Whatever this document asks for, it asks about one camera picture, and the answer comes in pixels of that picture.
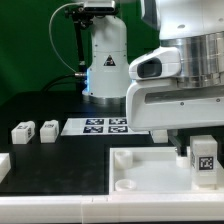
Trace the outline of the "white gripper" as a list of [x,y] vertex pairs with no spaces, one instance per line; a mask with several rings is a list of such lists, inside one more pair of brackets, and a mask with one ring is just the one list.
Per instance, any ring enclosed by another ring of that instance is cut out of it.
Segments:
[[177,155],[187,156],[187,137],[181,130],[224,125],[224,86],[181,89],[179,50],[160,47],[129,66],[132,84],[126,96],[128,126],[134,131],[170,130]]

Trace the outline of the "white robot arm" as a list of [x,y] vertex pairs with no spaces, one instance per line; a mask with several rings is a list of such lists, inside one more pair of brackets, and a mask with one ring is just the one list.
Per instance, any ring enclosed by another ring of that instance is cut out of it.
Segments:
[[94,15],[85,95],[126,100],[133,131],[224,125],[224,0],[140,0],[159,47],[132,62],[113,0],[86,0]]

